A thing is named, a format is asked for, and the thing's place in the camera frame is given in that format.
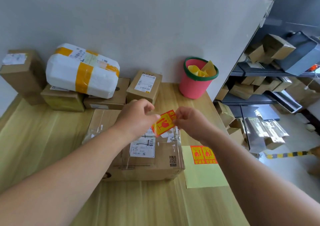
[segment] yellow label on package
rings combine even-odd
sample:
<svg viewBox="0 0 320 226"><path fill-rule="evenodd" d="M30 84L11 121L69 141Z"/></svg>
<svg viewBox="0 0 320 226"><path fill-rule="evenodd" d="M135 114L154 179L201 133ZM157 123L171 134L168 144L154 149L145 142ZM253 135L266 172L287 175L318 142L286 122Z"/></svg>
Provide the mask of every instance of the yellow label on package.
<svg viewBox="0 0 320 226"><path fill-rule="evenodd" d="M161 115L161 118L152 125L151 129L156 137L160 136L161 134L169 131L171 128L175 127L173 121L176 119L176 114L173 110L170 110Z"/></svg>

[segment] yellow backing paper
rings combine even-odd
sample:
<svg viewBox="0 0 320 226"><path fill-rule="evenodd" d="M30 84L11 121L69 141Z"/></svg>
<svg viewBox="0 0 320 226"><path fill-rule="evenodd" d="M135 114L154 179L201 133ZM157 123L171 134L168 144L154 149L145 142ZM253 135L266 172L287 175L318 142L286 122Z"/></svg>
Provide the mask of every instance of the yellow backing paper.
<svg viewBox="0 0 320 226"><path fill-rule="evenodd" d="M218 164L195 164L190 146L182 146L182 154L188 189L229 185Z"/></svg>

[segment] pink trash can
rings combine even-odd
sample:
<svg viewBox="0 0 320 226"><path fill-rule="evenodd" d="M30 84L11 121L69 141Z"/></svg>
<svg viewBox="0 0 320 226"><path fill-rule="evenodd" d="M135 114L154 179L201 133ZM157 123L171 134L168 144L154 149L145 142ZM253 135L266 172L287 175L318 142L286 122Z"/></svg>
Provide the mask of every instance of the pink trash can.
<svg viewBox="0 0 320 226"><path fill-rule="evenodd" d="M200 98L202 94L207 90L212 80L218 77L219 70L216 66L214 66L214 68L216 69L217 74L213 77L198 77L188 70L188 66L191 65L198 66L201 70L207 62L207 60L197 57L186 58L183 63L184 72L182 74L182 80L179 85L179 90L183 94L183 96L191 99Z"/></svg>

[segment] red and yellow sticker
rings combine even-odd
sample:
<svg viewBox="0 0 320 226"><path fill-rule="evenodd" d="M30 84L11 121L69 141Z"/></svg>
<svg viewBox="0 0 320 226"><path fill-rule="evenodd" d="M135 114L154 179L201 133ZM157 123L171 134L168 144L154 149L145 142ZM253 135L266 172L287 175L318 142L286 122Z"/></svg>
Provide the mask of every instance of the red and yellow sticker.
<svg viewBox="0 0 320 226"><path fill-rule="evenodd" d="M155 136L158 137L166 131L169 131L171 128L175 127L175 125L173 124L173 120L175 120L176 118L176 114L173 110L162 114L160 119L151 127Z"/></svg>
<svg viewBox="0 0 320 226"><path fill-rule="evenodd" d="M213 151L205 146L190 146L194 164L218 163Z"/></svg>

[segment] tiled floor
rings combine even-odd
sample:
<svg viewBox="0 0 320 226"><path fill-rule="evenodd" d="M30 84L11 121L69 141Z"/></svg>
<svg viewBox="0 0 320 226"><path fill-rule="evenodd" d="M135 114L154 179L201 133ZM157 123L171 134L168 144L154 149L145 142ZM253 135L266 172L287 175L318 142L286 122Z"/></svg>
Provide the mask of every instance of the tiled floor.
<svg viewBox="0 0 320 226"><path fill-rule="evenodd" d="M305 124L294 115L280 116L280 125L290 135L286 137L286 144L275 150L266 150L267 154L281 154L288 152L308 151L320 145L320 136L316 132L309 132ZM320 203L320 178L307 173L318 159L314 155L289 158L267 159L264 155L259 159L282 178L292 182L301 190Z"/></svg>

